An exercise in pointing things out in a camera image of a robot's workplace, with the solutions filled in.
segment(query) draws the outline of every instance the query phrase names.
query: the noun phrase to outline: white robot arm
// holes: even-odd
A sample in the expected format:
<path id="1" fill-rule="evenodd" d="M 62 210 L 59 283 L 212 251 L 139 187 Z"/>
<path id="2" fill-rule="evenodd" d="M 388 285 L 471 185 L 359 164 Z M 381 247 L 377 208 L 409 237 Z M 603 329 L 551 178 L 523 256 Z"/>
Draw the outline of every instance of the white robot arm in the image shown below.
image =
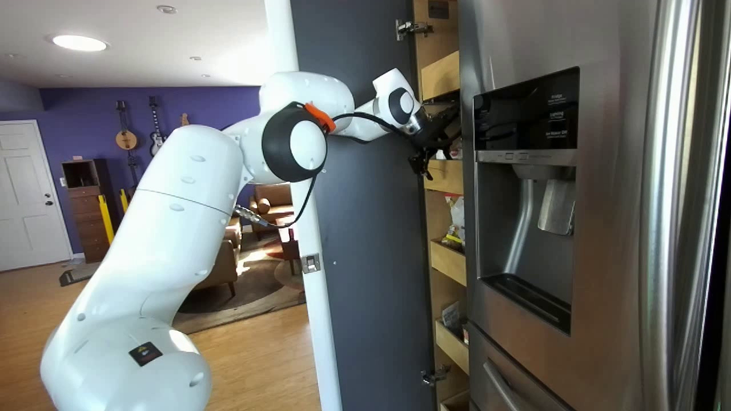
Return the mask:
<path id="1" fill-rule="evenodd" d="M 313 178 L 327 135 L 386 135 L 370 119 L 343 114 L 420 128 L 418 100 L 397 71 L 375 89 L 375 100 L 354 110 L 350 89 L 334 78 L 279 73 L 260 89 L 258 116 L 226 130 L 178 128 L 146 169 L 105 260 L 46 343 L 41 379 L 55 406 L 206 409 L 210 368 L 171 322 L 210 274 L 238 192 Z"/>

